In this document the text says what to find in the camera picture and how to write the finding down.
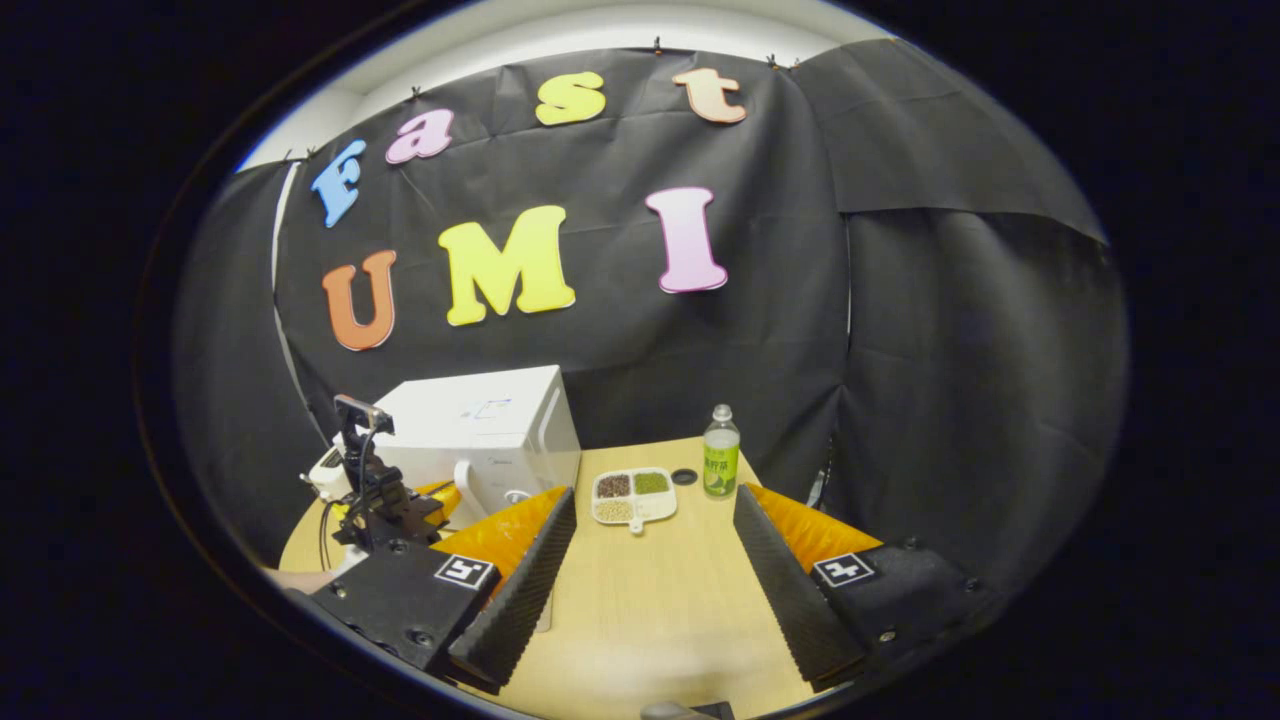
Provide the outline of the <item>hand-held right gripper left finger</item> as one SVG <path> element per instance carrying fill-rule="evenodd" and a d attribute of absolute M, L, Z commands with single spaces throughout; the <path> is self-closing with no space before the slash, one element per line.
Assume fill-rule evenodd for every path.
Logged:
<path fill-rule="evenodd" d="M 308 602 L 416 671 L 498 694 L 549 602 L 577 529 L 556 487 L 424 546 L 389 539 Z"/>

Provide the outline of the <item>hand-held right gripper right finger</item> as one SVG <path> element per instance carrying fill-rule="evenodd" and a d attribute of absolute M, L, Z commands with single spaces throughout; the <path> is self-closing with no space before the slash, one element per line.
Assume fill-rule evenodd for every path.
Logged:
<path fill-rule="evenodd" d="M 883 542 L 760 486 L 733 528 L 804 682 L 884 684 L 984 628 L 1004 606 L 986 580 L 909 537 Z"/>

